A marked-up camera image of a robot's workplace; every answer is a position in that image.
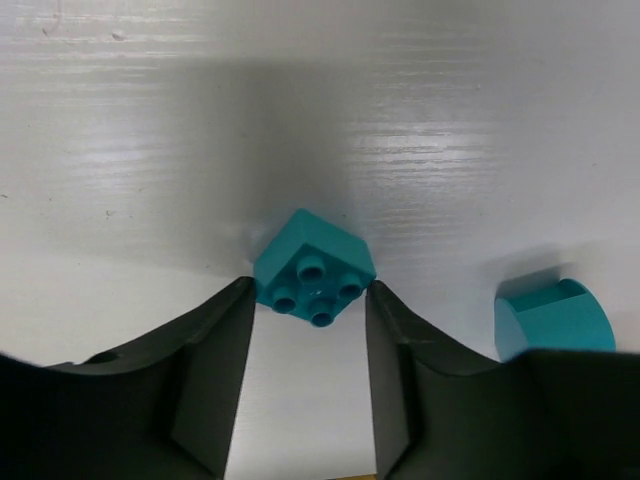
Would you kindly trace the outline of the small cyan square lego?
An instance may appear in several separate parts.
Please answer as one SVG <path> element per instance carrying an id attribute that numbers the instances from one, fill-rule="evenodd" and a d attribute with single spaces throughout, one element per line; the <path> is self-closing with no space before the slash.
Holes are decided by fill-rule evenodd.
<path id="1" fill-rule="evenodd" d="M 331 325 L 376 279 L 367 243 L 299 209 L 254 262 L 256 302 L 317 328 Z"/>

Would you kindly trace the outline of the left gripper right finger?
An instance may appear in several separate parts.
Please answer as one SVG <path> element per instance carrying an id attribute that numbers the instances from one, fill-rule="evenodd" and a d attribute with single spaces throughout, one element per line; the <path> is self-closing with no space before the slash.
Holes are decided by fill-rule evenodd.
<path id="1" fill-rule="evenodd" d="M 500 363 L 381 281 L 365 318 L 379 478 L 638 477 L 637 355 L 533 350 Z"/>

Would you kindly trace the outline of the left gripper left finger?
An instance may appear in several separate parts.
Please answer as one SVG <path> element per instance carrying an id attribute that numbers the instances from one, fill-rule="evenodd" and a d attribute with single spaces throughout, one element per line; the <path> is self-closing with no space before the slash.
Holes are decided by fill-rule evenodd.
<path id="1" fill-rule="evenodd" d="M 221 479 L 249 343 L 255 285 L 80 364 L 1 359 L 5 479 Z"/>

